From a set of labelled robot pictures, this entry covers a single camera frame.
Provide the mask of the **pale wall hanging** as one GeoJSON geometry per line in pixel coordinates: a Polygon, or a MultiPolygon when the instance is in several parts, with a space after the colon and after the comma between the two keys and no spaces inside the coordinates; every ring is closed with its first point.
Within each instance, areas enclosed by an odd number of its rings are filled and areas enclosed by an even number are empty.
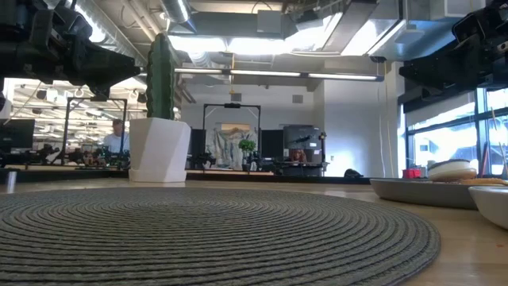
{"type": "Polygon", "coordinates": [[[257,138],[256,129],[249,124],[220,123],[209,132],[207,145],[217,167],[241,171],[244,152],[240,143],[248,140],[257,144],[257,138]]]}

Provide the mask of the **green cactus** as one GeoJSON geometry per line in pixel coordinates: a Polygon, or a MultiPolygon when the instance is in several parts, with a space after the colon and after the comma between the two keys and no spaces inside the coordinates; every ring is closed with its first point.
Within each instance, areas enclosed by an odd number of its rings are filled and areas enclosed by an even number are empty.
{"type": "Polygon", "coordinates": [[[148,118],[175,119],[175,70],[167,35],[156,35],[148,53],[147,102],[148,118]]]}

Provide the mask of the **black cabinet machine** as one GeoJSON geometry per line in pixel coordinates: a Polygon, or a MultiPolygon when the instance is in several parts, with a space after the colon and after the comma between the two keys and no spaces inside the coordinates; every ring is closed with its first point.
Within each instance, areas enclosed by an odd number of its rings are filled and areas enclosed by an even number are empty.
{"type": "Polygon", "coordinates": [[[288,158],[290,149],[304,149],[307,162],[302,164],[325,163],[325,139],[326,133],[318,127],[292,125],[283,128],[284,148],[288,150],[288,158]]]}

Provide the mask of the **round grey woven placemat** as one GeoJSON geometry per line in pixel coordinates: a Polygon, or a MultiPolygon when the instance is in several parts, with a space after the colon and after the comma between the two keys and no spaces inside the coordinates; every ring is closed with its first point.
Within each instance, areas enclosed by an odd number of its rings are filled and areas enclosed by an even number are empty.
{"type": "Polygon", "coordinates": [[[115,187],[0,195],[0,286],[390,286],[441,250],[395,207],[327,195],[115,187]]]}

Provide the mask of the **black metal rig frame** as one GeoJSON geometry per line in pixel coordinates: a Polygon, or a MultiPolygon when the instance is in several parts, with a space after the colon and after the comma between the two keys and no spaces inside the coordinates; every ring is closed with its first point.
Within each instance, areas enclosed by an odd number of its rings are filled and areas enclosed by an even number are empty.
{"type": "Polygon", "coordinates": [[[128,109],[128,100],[127,99],[108,99],[102,96],[94,96],[88,98],[79,98],[77,96],[72,96],[67,98],[67,104],[65,109],[65,118],[63,125],[63,141],[62,141],[62,150],[58,157],[60,158],[60,165],[64,166],[66,163],[71,163],[72,156],[67,153],[67,140],[68,140],[68,131],[69,131],[69,121],[71,112],[80,108],[80,104],[85,101],[90,102],[113,102],[117,105],[117,108],[122,112],[121,118],[121,145],[119,152],[120,154],[124,153],[124,145],[125,145],[125,124],[127,120],[127,109],[128,109]]]}
{"type": "Polygon", "coordinates": [[[227,123],[227,122],[225,122],[225,120],[222,120],[219,123],[216,123],[216,122],[213,123],[212,122],[209,125],[206,124],[207,118],[210,115],[212,115],[215,112],[216,109],[218,109],[218,111],[216,112],[216,114],[218,114],[220,111],[225,111],[226,109],[231,109],[231,110],[242,110],[242,109],[244,109],[244,110],[247,110],[250,113],[252,113],[252,108],[256,108],[257,109],[257,114],[254,114],[254,117],[257,120],[257,127],[256,128],[252,127],[251,123],[245,123],[245,122],[242,123],[240,121],[240,119],[237,119],[233,123],[249,124],[252,129],[256,129],[257,136],[258,136],[258,138],[257,138],[257,144],[256,144],[256,151],[259,152],[260,151],[260,115],[261,115],[261,106],[256,106],[256,105],[241,105],[240,103],[231,102],[231,103],[224,103],[224,104],[213,104],[213,103],[207,104],[207,103],[205,103],[203,105],[202,129],[206,131],[205,153],[210,153],[211,154],[211,152],[209,151],[208,145],[207,145],[207,139],[208,139],[209,132],[214,127],[216,127],[218,124],[220,124],[220,123],[227,123]]]}

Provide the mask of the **long linear ceiling lamp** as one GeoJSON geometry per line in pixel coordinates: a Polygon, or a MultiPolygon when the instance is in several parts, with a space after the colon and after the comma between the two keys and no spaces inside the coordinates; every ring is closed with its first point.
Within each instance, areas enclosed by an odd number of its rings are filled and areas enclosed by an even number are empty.
{"type": "Polygon", "coordinates": [[[297,79],[329,79],[329,80],[351,80],[380,82],[384,80],[383,75],[361,75],[348,73],[322,73],[322,72],[304,72],[304,71],[268,71],[268,70],[246,70],[231,68],[176,68],[175,74],[185,76],[203,75],[219,80],[226,80],[234,76],[260,76],[260,77],[280,77],[297,79]]]}

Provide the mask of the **black computer monitor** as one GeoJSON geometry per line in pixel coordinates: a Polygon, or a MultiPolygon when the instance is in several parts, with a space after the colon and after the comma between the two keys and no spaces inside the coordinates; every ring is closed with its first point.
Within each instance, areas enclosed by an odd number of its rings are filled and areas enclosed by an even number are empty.
{"type": "Polygon", "coordinates": [[[261,131],[261,156],[263,158],[281,158],[284,152],[283,131],[266,129],[261,131]]]}
{"type": "Polygon", "coordinates": [[[0,151],[31,149],[34,130],[34,119],[0,119],[0,151]]]}
{"type": "Polygon", "coordinates": [[[190,168],[201,169],[206,159],[205,153],[206,131],[203,129],[192,129],[190,133],[190,168]]]}

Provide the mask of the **black aluminium table frame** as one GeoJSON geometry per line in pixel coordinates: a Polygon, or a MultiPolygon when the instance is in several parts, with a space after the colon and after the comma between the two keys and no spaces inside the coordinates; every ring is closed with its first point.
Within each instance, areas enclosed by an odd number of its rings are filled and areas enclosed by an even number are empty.
{"type": "MultiPolygon", "coordinates": [[[[114,170],[20,170],[16,168],[0,168],[0,184],[4,184],[10,172],[17,173],[18,183],[39,183],[60,180],[91,180],[118,178],[127,179],[127,171],[114,170]]],[[[203,181],[238,181],[238,182],[268,182],[268,183],[300,183],[300,184],[356,184],[369,185],[368,178],[344,177],[316,177],[316,176],[265,176],[240,174],[209,174],[187,173],[188,180],[203,181]]]]}

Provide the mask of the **white angular plant pot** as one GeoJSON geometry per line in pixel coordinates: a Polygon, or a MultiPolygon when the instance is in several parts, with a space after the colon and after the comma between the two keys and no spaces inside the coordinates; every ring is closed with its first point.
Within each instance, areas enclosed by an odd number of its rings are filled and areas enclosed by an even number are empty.
{"type": "Polygon", "coordinates": [[[185,122],[162,118],[130,121],[129,179],[137,183],[182,183],[191,140],[185,122]]]}

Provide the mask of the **silver ceiling duct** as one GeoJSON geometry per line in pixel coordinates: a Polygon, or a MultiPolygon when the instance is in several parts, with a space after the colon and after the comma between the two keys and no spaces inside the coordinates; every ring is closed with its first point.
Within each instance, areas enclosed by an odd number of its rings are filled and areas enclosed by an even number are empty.
{"type": "Polygon", "coordinates": [[[191,20],[191,6],[187,0],[160,0],[160,3],[170,23],[182,25],[192,33],[197,32],[191,20]]]}

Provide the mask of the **small chocolate iced donut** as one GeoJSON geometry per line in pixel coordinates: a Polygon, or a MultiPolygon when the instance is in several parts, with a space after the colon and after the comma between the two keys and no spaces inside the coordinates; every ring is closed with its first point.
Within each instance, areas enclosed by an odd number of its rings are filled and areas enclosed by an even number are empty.
{"type": "Polygon", "coordinates": [[[452,182],[476,178],[477,171],[469,160],[452,159],[431,165],[428,178],[434,182],[452,182]]]}

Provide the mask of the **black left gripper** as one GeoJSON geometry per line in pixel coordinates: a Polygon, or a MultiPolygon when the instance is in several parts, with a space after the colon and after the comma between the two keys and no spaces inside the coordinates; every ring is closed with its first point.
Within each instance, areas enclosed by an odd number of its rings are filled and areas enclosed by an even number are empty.
{"type": "Polygon", "coordinates": [[[75,3],[17,0],[17,76],[43,82],[85,83],[95,99],[109,99],[110,87],[140,74],[135,60],[89,41],[93,29],[75,3]]]}

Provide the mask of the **dark window frame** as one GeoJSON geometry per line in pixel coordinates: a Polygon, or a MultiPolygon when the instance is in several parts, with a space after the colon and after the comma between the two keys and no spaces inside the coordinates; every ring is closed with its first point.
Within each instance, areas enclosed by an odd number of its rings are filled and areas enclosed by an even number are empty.
{"type": "Polygon", "coordinates": [[[508,88],[402,104],[407,168],[464,159],[480,177],[508,179],[508,88]]]}

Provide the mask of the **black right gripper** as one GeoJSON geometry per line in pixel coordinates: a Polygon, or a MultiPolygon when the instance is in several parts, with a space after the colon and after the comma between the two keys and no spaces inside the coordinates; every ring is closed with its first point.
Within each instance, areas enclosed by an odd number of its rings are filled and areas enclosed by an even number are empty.
{"type": "Polygon", "coordinates": [[[406,61],[398,73],[437,90],[508,86],[508,2],[489,2],[452,27],[457,43],[406,61]]]}

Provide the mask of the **grey round plate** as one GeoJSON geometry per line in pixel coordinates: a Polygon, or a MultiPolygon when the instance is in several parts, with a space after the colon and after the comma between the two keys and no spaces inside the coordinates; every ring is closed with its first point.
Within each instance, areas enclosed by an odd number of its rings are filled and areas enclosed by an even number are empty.
{"type": "Polygon", "coordinates": [[[508,230],[508,187],[469,187],[480,214],[497,226],[508,230]]]}
{"type": "Polygon", "coordinates": [[[385,200],[426,205],[476,210],[469,193],[470,185],[458,182],[433,182],[430,180],[370,179],[374,192],[385,200]]]}

